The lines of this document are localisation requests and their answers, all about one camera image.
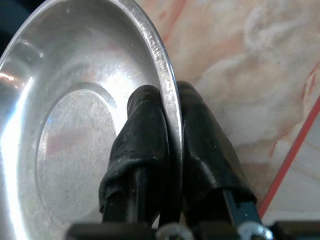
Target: red edge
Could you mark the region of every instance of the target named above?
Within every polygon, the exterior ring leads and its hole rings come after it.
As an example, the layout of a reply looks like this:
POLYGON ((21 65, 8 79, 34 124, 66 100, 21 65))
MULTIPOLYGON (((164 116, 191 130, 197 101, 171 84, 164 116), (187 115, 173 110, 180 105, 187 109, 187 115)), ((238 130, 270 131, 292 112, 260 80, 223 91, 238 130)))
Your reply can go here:
POLYGON ((262 218, 272 199, 274 198, 274 196, 277 193, 277 190, 282 182, 282 180, 285 178, 285 175, 288 171, 288 169, 290 168, 292 162, 294 161, 302 143, 304 142, 312 124, 314 123, 318 113, 320 112, 320 96, 318 97, 318 99, 316 100, 313 108, 311 109, 308 117, 306 118, 298 136, 296 137, 292 147, 290 148, 288 154, 286 155, 283 164, 281 165, 277 175, 275 176, 268 193, 266 194, 260 208, 259 208, 259 215, 262 218))

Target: stainless steel dish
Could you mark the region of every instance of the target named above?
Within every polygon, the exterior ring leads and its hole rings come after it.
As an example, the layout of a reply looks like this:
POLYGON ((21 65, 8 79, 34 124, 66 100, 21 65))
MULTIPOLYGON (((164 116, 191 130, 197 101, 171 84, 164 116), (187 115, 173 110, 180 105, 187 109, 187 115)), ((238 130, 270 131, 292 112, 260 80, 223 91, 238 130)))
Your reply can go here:
POLYGON ((0 235, 61 239, 99 222, 98 185, 130 94, 161 91, 177 157, 175 78, 154 26, 131 0, 48 0, 0 59, 0 235))

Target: pink marble pattern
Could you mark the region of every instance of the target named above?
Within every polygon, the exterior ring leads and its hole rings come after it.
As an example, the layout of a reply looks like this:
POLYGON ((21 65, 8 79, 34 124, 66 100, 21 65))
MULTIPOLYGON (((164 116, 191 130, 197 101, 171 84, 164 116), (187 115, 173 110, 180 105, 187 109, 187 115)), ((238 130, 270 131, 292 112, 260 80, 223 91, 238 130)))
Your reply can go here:
POLYGON ((138 0, 262 202, 320 95, 320 1, 138 0))

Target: red line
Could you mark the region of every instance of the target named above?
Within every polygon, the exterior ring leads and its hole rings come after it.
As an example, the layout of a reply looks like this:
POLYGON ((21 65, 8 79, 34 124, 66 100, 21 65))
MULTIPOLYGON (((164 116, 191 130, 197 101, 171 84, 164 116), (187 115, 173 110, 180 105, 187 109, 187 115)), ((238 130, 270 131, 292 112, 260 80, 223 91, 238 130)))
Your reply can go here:
POLYGON ((305 140, 305 138, 306 138, 306 136, 307 136, 307 134, 308 134, 308 132, 309 132, 312 124, 314 123, 319 112, 320 112, 320 96, 316 100, 313 108, 311 109, 308 117, 306 118, 298 136, 296 137, 293 145, 291 146, 288 154, 286 155, 282 166, 280 167, 277 175, 275 176, 275 178, 269 188, 269 191, 266 194, 266 196, 265 196, 265 198, 259 208, 259 215, 261 218, 265 215, 272 199, 276 195, 277 190, 278 190, 281 182, 285 178, 285 175, 286 175, 288 169, 290 168, 292 162, 294 161, 302 143, 304 142, 304 140, 305 140))

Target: metal bowl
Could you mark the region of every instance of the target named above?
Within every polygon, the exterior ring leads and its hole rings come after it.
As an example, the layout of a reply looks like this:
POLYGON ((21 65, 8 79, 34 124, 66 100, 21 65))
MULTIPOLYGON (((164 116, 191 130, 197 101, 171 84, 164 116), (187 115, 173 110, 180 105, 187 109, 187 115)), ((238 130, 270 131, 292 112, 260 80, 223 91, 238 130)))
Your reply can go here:
POLYGON ((61 239, 100 222, 98 186, 141 85, 160 89, 177 157, 175 78, 154 26, 131 0, 48 0, 0 59, 0 232, 61 239))

